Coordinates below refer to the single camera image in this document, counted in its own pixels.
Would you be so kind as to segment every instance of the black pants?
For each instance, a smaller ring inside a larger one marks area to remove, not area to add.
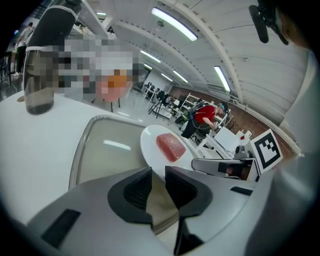
[[[195,133],[195,131],[199,128],[199,122],[197,120],[189,120],[185,130],[181,134],[182,137],[189,139],[192,134]]]
[[[26,46],[20,46],[16,50],[16,71],[21,73],[21,68],[24,64],[24,57],[26,52]]]

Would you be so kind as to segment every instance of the red shirt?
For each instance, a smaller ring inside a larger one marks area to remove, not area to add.
[[[215,115],[216,108],[212,105],[208,105],[198,109],[195,112],[194,119],[197,120],[199,124],[202,124],[204,122],[202,118],[208,118],[211,121],[214,119]]]

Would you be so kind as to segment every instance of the white counter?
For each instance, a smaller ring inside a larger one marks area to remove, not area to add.
[[[55,95],[48,112],[31,115],[19,92],[0,102],[0,187],[9,213],[27,223],[68,191],[77,145],[88,121],[117,116]]]

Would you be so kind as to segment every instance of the brick wall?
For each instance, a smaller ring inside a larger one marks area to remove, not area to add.
[[[172,87],[172,89],[169,92],[170,95],[173,95],[174,97],[177,97],[177,98],[179,98],[179,96],[181,95],[187,96],[189,93],[207,102],[214,101],[215,105],[218,105],[221,102],[220,99],[215,98],[213,96],[203,94],[201,92],[197,92],[193,90],[179,88],[179,87]],[[269,129],[269,127],[266,124],[264,124],[263,122],[261,122],[260,120],[252,116],[251,114],[243,111],[242,109],[231,104],[229,104],[229,108],[231,109],[231,114],[233,115],[233,119],[228,124],[227,128],[229,129],[234,122],[233,128],[230,129],[234,134],[244,129],[244,132],[246,132],[247,130],[252,132],[252,138],[255,138]],[[274,132],[274,135],[281,148],[283,159],[289,159],[292,156],[294,156],[295,153],[292,151],[290,146],[277,133]]]

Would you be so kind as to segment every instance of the person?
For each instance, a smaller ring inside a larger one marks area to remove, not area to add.
[[[28,26],[22,31],[21,36],[16,42],[18,46],[16,50],[16,73],[14,74],[15,76],[19,76],[21,73],[21,68],[24,63],[24,57],[27,48],[27,41],[33,32],[32,26],[33,23],[30,22]]]
[[[195,131],[199,128],[199,125],[206,123],[214,130],[215,124],[212,122],[216,114],[227,113],[229,106],[226,102],[220,103],[217,107],[213,105],[205,105],[196,109],[193,113],[189,113],[190,119],[182,133],[182,137],[189,139]]]

